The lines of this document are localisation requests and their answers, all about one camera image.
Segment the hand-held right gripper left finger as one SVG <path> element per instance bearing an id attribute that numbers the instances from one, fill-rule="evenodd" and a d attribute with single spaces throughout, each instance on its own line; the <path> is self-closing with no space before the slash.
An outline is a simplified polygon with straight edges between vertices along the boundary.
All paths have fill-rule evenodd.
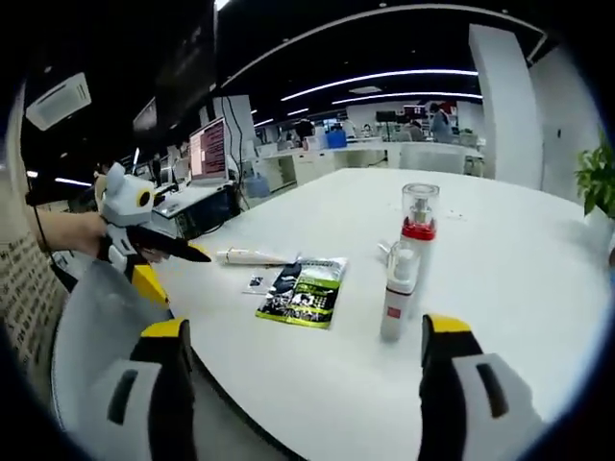
<path id="1" fill-rule="evenodd" d="M 152 324 L 86 386 L 71 434 L 94 460 L 195 460 L 191 372 L 189 321 Z"/>

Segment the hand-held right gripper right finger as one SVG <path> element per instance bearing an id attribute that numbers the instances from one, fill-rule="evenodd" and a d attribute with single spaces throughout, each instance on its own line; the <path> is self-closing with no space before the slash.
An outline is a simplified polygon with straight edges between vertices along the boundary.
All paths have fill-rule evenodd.
<path id="1" fill-rule="evenodd" d="M 470 326 L 422 318 L 421 460 L 518 460 L 544 431 L 525 381 Z"/>

